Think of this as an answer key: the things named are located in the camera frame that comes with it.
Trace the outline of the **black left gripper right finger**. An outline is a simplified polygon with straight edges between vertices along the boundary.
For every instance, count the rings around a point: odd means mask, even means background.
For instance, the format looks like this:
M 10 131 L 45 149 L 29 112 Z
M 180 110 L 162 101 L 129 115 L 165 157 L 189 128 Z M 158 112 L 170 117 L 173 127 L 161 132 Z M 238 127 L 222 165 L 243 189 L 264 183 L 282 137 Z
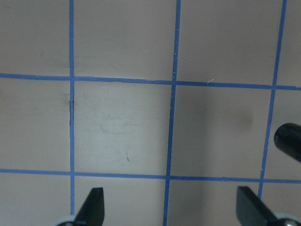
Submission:
M 236 191 L 236 217 L 241 226 L 271 226 L 278 218 L 247 186 Z

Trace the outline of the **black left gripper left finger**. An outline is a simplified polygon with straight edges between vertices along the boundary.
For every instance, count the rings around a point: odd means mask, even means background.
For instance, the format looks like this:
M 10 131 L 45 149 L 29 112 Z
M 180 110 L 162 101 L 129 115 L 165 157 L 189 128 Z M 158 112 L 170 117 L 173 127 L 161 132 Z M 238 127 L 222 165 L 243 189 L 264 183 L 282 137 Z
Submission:
M 104 216 L 103 188 L 92 188 L 73 222 L 76 226 L 102 226 Z

